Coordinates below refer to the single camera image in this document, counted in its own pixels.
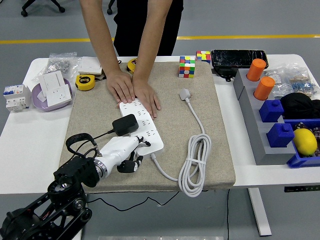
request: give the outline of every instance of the small rubik's cube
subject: small rubik's cube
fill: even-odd
[[[210,64],[211,56],[209,51],[196,51],[196,60],[207,62]]]
[[[193,78],[195,76],[196,57],[180,56],[179,78]]]

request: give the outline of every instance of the black pants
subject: black pants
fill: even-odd
[[[167,14],[158,56],[171,56],[174,50],[183,11],[183,0],[173,0]],[[138,56],[142,33],[147,20],[148,0],[117,0],[117,24],[114,47],[120,57]]]

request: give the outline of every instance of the gray floor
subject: gray floor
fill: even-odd
[[[37,0],[20,15],[24,0],[3,0],[0,4],[0,41],[26,39],[87,38],[78,0],[60,0],[65,13],[48,0]],[[108,1],[103,2],[105,12]],[[179,36],[221,35],[301,35],[320,34],[319,0],[184,0]],[[113,16],[105,15],[111,35],[116,26]],[[320,80],[319,38],[178,40],[173,55],[194,55],[197,50],[260,49],[267,54],[298,54],[303,57],[316,80]],[[77,52],[94,56],[88,42],[0,44],[0,89],[20,84],[32,60],[50,53]],[[9,112],[5,100],[0,104],[0,130]],[[310,239],[320,235],[320,192],[284,193],[282,186],[260,189],[270,223],[268,240]],[[147,196],[164,203],[174,193],[109,193],[103,197],[119,208],[131,207]],[[34,200],[5,196],[0,216],[24,207]],[[203,192],[196,199],[178,194],[166,206],[153,201],[126,212],[91,203],[93,217],[84,229],[85,240],[99,236],[223,236],[227,238],[227,191]],[[230,239],[259,239],[259,233],[246,189],[232,189],[229,195]]]

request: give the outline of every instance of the black power adapter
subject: black power adapter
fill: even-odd
[[[135,115],[129,114],[112,122],[113,131],[118,136],[123,136],[134,132],[139,128]]]

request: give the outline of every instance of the yellow lemon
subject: yellow lemon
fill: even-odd
[[[293,142],[297,151],[304,156],[312,155],[317,149],[316,137],[306,128],[298,128],[294,131]]]

